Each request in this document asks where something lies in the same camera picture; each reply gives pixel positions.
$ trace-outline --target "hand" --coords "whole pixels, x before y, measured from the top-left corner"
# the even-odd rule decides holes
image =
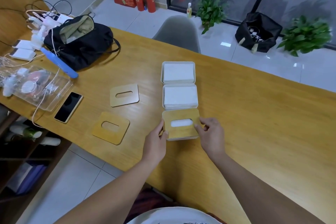
[[[201,139],[201,146],[209,158],[216,159],[225,155],[224,129],[216,118],[199,118],[204,128],[195,124],[195,129]]]
[[[166,142],[168,138],[168,131],[163,132],[161,136],[159,133],[163,129],[163,120],[145,137],[143,145],[142,160],[149,161],[149,163],[157,166],[159,162],[166,155]]]

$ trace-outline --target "grey chair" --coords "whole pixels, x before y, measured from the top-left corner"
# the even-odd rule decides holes
[[[183,15],[166,19],[153,39],[201,53],[195,24]]]

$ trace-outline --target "smartphone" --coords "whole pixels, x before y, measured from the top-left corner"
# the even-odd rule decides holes
[[[67,123],[70,119],[71,115],[81,102],[83,96],[79,95],[75,92],[71,92],[68,96],[68,98],[65,100],[61,108],[58,110],[58,112],[55,115],[55,119]]]

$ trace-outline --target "forearm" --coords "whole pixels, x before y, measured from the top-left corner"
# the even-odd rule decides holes
[[[226,154],[213,159],[252,224],[323,224]]]
[[[137,195],[156,165],[140,161],[116,178],[55,224],[123,224]]]

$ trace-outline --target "tissue box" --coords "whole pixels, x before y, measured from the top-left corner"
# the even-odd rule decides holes
[[[194,124],[201,125],[200,114],[196,108],[164,111],[163,130],[169,132],[168,141],[195,139],[198,133]]]
[[[195,84],[166,84],[162,91],[162,106],[165,110],[178,110],[198,107]]]
[[[192,61],[165,61],[162,63],[161,82],[166,84],[195,83],[195,63]]]

